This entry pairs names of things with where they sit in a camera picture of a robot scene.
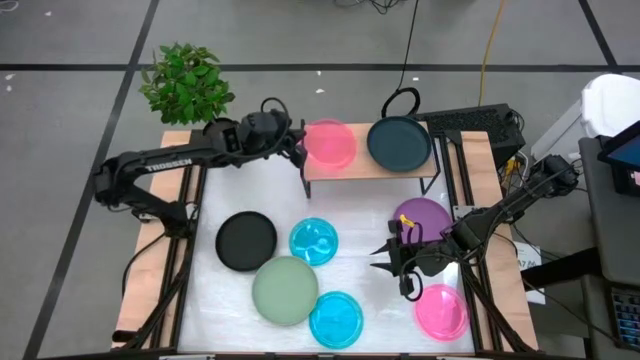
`blue bowl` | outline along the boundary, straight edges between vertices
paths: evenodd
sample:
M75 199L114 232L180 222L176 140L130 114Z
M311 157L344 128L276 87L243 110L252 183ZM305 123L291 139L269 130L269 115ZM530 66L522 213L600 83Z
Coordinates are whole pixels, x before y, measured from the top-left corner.
M304 219L291 230L289 249L311 266L322 265L336 254L338 233L326 220Z
M363 325L364 317L358 302L340 291L320 296L309 316L313 337L330 349L353 345L360 337Z

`wooden platform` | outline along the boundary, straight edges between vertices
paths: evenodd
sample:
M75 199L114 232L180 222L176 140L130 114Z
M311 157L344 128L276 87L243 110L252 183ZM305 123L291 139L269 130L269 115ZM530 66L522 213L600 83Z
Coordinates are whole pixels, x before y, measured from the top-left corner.
M414 171L392 172L378 165L367 149L367 134L373 126L370 124L345 124L356 139L356 157L353 162L341 170L326 170L314 165L313 161L307 161L304 167L304 177L307 181L320 180L358 180L358 179L393 179L393 178L420 178L433 177L436 174L434 157Z

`pink bowl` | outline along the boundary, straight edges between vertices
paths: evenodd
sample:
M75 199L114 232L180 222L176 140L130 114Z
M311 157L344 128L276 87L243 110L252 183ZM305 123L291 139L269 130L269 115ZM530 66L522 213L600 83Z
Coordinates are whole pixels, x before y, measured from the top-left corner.
M438 341L457 340L469 327L467 306L451 286L438 284L424 289L414 311L420 328Z
M305 126L304 147L314 165L344 169L356 157L356 139L351 129L336 119L320 119Z

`dark teal plate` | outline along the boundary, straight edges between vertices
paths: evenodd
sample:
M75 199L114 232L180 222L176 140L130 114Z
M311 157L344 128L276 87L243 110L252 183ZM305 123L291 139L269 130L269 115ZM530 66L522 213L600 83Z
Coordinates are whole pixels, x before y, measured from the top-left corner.
M378 120L367 135L371 157L383 168L408 172L422 166L431 156L431 138L417 121L402 116Z

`potted plant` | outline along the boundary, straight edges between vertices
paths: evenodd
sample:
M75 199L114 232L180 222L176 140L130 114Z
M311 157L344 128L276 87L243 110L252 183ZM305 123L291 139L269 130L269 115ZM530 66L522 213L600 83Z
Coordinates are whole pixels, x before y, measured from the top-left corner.
M220 60L206 47L160 46L163 58L142 69L140 92L149 100L151 111L162 113L164 124L208 122L227 113L226 104L235 99L229 83L220 79Z

